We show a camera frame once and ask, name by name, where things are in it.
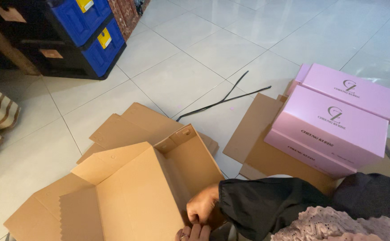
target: person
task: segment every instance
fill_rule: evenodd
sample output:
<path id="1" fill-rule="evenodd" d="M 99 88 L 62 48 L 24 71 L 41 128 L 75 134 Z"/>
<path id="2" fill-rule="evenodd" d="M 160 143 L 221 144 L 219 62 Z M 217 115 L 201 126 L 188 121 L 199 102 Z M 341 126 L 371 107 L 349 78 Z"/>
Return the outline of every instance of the person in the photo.
<path id="1" fill-rule="evenodd" d="M 352 187 L 359 184 L 359 179 L 366 184 L 367 177 L 374 178 L 375 185 L 386 180 L 385 184 L 390 188 L 390 180 L 385 176 L 378 178 L 357 173 L 349 182 L 344 180 L 340 185 L 345 191 L 337 189 L 338 200 L 343 194 L 358 196 L 359 193 L 351 194 L 357 190 Z M 369 193 L 369 185 L 363 188 Z M 352 205 L 358 202 L 350 196 L 347 199 Z M 385 204 L 383 208 L 380 199 L 377 201 L 378 208 L 374 211 L 390 214 L 390 207 Z M 389 217 L 365 219 L 361 215 L 354 216 L 357 210 L 352 211 L 346 203 L 335 202 L 299 178 L 264 178 L 253 181 L 228 179 L 198 193 L 187 203 L 188 218 L 193 227 L 179 230 L 175 241 L 209 241 L 210 227 L 205 224 L 216 206 L 242 236 L 253 241 L 264 240 L 268 233 L 273 234 L 272 241 L 390 240 Z"/>

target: human hand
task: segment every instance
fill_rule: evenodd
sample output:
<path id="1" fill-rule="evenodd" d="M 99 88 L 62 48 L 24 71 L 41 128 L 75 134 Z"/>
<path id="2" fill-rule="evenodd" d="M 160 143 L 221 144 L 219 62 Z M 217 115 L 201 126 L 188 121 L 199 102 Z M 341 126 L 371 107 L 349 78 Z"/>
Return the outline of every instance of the human hand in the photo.
<path id="1" fill-rule="evenodd" d="M 208 217 L 219 201 L 219 185 L 215 184 L 202 190 L 186 205 L 191 223 L 207 223 Z"/>
<path id="2" fill-rule="evenodd" d="M 208 225 L 201 228 L 200 224 L 194 224 L 192 229 L 188 226 L 180 229 L 174 241 L 209 241 L 211 228 Z"/>

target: black sleeve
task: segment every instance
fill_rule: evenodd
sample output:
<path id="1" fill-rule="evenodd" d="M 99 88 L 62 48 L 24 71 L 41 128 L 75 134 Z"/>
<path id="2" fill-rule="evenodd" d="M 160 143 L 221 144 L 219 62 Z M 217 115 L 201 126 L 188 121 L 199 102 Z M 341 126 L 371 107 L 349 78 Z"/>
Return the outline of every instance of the black sleeve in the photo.
<path id="1" fill-rule="evenodd" d="M 290 225 L 307 207 L 330 205 L 330 199 L 299 178 L 228 179 L 219 184 L 221 212 L 253 241 Z"/>

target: pink lace fabric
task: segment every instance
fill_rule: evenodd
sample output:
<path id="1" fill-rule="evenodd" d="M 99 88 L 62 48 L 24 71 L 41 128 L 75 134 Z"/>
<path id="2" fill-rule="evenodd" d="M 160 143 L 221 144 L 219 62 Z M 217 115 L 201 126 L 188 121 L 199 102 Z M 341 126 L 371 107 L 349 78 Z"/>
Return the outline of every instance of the pink lace fabric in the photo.
<path id="1" fill-rule="evenodd" d="M 345 237 L 345 233 L 363 236 L 373 234 L 383 241 L 390 241 L 390 218 L 382 216 L 353 220 L 346 212 L 339 212 L 331 207 L 309 207 L 305 212 L 299 213 L 298 220 L 272 235 L 271 241 L 353 240 Z"/>

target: yellow drawer label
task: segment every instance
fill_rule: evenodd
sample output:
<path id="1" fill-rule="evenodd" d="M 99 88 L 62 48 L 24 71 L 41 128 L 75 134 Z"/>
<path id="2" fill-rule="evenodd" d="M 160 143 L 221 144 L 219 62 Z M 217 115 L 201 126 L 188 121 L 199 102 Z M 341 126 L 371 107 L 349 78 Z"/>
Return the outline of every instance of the yellow drawer label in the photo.
<path id="1" fill-rule="evenodd" d="M 97 37 L 103 49 L 107 48 L 107 46 L 112 41 L 112 37 L 110 37 L 109 31 L 105 27 L 101 34 Z"/>
<path id="2" fill-rule="evenodd" d="M 88 9 L 90 9 L 94 5 L 93 0 L 76 0 L 76 2 L 78 3 L 83 13 L 88 11 Z"/>

